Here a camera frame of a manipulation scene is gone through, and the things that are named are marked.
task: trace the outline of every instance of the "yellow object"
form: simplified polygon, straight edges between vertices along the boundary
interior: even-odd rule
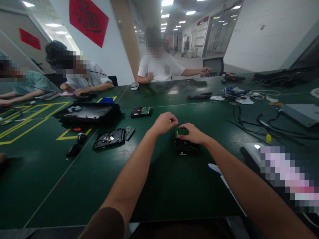
[[[270,134],[267,134],[266,141],[267,141],[267,143],[271,144],[271,135]]]

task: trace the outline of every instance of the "door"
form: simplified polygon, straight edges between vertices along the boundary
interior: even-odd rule
[[[20,29],[38,38],[41,50],[21,41]],[[28,16],[0,11],[0,49],[15,63],[42,74],[55,73],[46,62],[45,46],[48,43]]]
[[[205,57],[224,57],[238,15],[239,9],[231,7],[210,19],[210,34]]]

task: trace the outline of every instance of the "black cable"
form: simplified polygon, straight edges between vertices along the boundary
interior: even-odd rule
[[[7,123],[5,123],[5,124],[0,124],[0,126],[4,126],[4,125],[7,125],[7,124],[10,124],[10,123],[12,123],[12,122],[15,122],[16,120],[18,120],[22,115],[23,115],[23,113],[22,113],[22,111],[20,110],[20,109],[17,109],[17,108],[14,108],[14,107],[9,107],[10,109],[14,109],[14,111],[12,112],[12,113],[10,113],[8,116],[6,116],[5,118],[7,118],[7,117],[9,117],[9,116],[11,116],[11,115],[13,115],[13,114],[15,114],[16,112],[20,112],[20,115],[15,119],[15,120],[11,120],[11,121],[9,121],[9,122],[7,122]]]

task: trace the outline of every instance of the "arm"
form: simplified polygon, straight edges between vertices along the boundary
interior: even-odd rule
[[[12,100],[0,100],[0,105],[13,105],[13,104],[18,103],[18,102],[31,100],[35,96],[42,95],[44,93],[45,93],[45,91],[43,91],[43,90],[35,90],[35,91],[30,92],[24,96],[17,97],[17,98],[14,98]]]
[[[171,112],[159,116],[125,164],[100,207],[100,209],[112,207],[118,210],[123,217],[125,230],[144,187],[155,142],[160,134],[166,133],[177,124],[178,121]]]
[[[179,135],[180,139],[208,149],[240,206],[266,238],[316,238],[278,194],[244,163],[193,124],[180,127],[189,131],[189,135]]]
[[[16,96],[19,96],[19,95],[17,95],[16,93],[14,93],[12,91],[12,92],[8,92],[8,93],[5,93],[3,95],[0,95],[0,99],[7,99],[7,98],[11,98],[11,97],[16,97]]]
[[[181,76],[194,76],[194,75],[202,75],[202,76],[207,76],[208,73],[212,71],[212,68],[209,67],[204,67],[201,69],[185,69],[184,72],[181,74]]]
[[[89,93],[89,92],[94,92],[94,91],[106,91],[106,90],[109,90],[112,88],[113,88],[112,83],[106,82],[106,83],[102,83],[102,84],[97,85],[97,86],[91,86],[88,88],[78,89],[76,92],[76,96],[80,97],[82,93]]]
[[[153,78],[154,78],[154,75],[153,75],[153,73],[150,72],[150,73],[147,74],[146,78],[141,77],[141,76],[138,75],[137,78],[136,78],[136,82],[138,82],[138,83],[140,83],[142,85],[145,85],[145,84],[148,84],[148,83],[152,82]]]

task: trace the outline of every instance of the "red banner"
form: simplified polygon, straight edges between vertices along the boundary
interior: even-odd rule
[[[22,30],[21,28],[19,28],[19,30],[20,30],[21,41],[25,42],[26,44],[29,44],[30,46],[38,50],[41,50],[41,44],[38,38]]]
[[[91,0],[70,0],[70,23],[102,48],[109,18]]]

